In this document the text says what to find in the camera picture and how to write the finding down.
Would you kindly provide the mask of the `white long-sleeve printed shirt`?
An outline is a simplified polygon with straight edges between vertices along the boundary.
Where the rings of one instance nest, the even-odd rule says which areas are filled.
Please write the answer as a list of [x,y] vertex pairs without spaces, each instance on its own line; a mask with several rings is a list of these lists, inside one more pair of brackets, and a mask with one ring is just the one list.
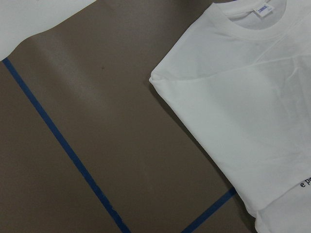
[[213,3],[150,82],[259,233],[311,230],[311,3]]

